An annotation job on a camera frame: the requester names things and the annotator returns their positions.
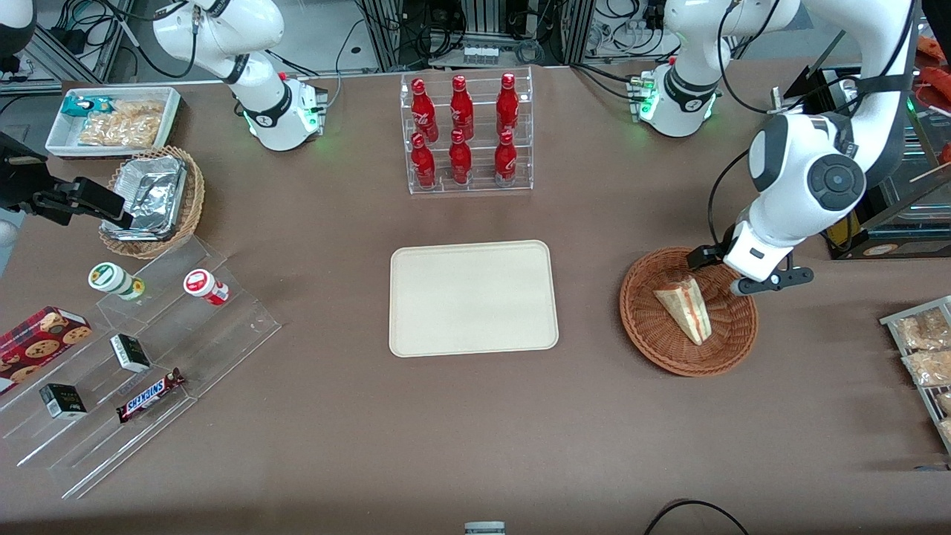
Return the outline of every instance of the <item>black box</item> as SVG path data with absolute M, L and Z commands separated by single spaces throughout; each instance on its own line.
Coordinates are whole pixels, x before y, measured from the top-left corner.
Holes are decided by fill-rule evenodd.
M 49 383 L 40 388 L 40 397 L 53 418 L 79 420 L 86 416 L 86 407 L 75 386 Z
M 127 334 L 119 333 L 109 339 L 112 343 L 112 351 L 119 359 L 119 366 L 136 373 L 148 371 L 149 362 L 146 352 L 142 350 L 142 344 Z

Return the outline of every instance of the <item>red bottle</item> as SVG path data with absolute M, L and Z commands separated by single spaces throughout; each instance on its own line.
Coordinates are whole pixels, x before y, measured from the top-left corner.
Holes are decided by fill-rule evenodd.
M 512 145 L 512 131 L 505 130 L 498 136 L 495 148 L 495 184 L 507 188 L 515 182 L 515 158 L 518 152 Z
M 449 103 L 453 113 L 453 128 L 462 130 L 466 140 L 476 135 L 476 116 L 473 112 L 473 97 L 466 90 L 466 77 L 453 76 L 453 100 Z
M 410 85 L 413 88 L 413 122 L 417 131 L 426 136 L 426 141 L 435 143 L 439 139 L 439 127 L 436 126 L 436 107 L 433 99 L 426 94 L 426 84 L 419 78 Z
M 413 171 L 416 173 L 419 187 L 432 189 L 436 187 L 436 161 L 433 153 L 426 147 L 426 140 L 419 132 L 413 132 L 413 151 L 410 159 L 413 160 Z
M 495 129 L 501 135 L 506 129 L 515 131 L 518 126 L 518 94 L 515 93 L 515 75 L 502 74 L 502 91 L 495 101 Z
M 466 144 L 462 130 L 453 130 L 453 145 L 449 147 L 449 160 L 453 163 L 453 180 L 466 186 L 473 178 L 473 153 Z

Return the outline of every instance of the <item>red cookie box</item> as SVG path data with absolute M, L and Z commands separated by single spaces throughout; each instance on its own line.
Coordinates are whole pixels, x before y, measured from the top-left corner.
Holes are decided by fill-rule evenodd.
M 86 318 L 45 307 L 0 336 L 0 394 L 89 336 Z

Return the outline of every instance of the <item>wicker basket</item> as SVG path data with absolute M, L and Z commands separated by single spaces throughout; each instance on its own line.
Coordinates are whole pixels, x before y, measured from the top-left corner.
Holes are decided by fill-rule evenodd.
M 134 256 L 141 260 L 151 260 L 162 254 L 167 249 L 190 236 L 195 227 L 198 226 L 198 220 L 202 217 L 202 202 L 204 201 L 204 178 L 202 170 L 195 164 L 195 160 L 184 150 L 176 147 L 162 147 L 157 150 L 150 150 L 142 154 L 133 156 L 135 159 L 158 158 L 160 156 L 175 156 L 188 164 L 188 176 L 185 179 L 185 190 L 182 196 L 182 207 L 179 211 L 179 224 L 175 234 L 171 239 L 164 242 L 120 242 L 106 236 L 101 230 L 99 238 L 103 240 L 106 247 L 112 252 L 125 256 Z M 112 173 L 109 180 L 109 188 L 115 188 L 116 179 L 119 177 L 119 170 Z
M 631 266 L 621 285 L 621 321 L 634 345 L 655 364 L 679 375 L 706 377 L 740 364 L 753 348 L 759 315 L 752 297 L 730 285 L 739 276 L 727 266 L 687 267 L 688 248 L 661 248 Z M 692 276 L 707 303 L 710 337 L 695 345 L 677 326 L 653 291 Z

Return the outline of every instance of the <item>clear acrylic shelf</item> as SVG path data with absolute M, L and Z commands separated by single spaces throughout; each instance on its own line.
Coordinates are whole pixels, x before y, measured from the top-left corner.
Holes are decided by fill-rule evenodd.
M 228 285 L 220 307 L 184 293 L 182 280 L 205 268 Z M 0 432 L 19 466 L 46 467 L 64 498 L 79 498 L 199 399 L 281 325 L 224 266 L 222 255 L 192 237 L 136 275 L 146 292 L 136 301 L 102 299 L 87 315 L 93 335 L 48 369 L 33 374 L 0 398 Z M 109 338 L 117 332 L 142 343 L 151 369 L 122 369 Z M 120 424 L 116 407 L 177 367 L 186 382 L 154 406 Z M 46 383 L 76 386 L 88 411 L 75 421 L 49 417 L 39 389 Z
M 495 148 L 498 146 L 498 132 L 495 130 L 495 99 L 501 89 L 502 74 L 515 75 L 515 92 L 518 93 L 518 126 L 513 132 L 513 143 L 518 151 L 515 160 L 514 183 L 508 188 L 500 188 L 495 183 Z M 453 131 L 452 115 L 449 103 L 453 98 L 452 79 L 456 74 L 466 77 L 466 87 L 473 97 L 475 108 L 475 136 L 469 140 L 473 154 L 473 178 L 467 186 L 460 186 L 452 178 L 449 162 L 449 147 L 452 145 L 450 132 Z M 419 186 L 410 158 L 413 146 L 410 141 L 416 125 L 413 123 L 413 93 L 410 82 L 421 78 L 426 83 L 426 92 L 436 106 L 436 124 L 439 138 L 429 145 L 436 159 L 436 187 L 423 189 Z M 473 69 L 445 71 L 427 71 L 403 74 L 400 90 L 400 117 L 403 126 L 403 151 L 406 154 L 406 176 L 410 193 L 507 193 L 532 189 L 534 186 L 534 124 L 532 102 L 534 99 L 532 71 L 522 69 Z

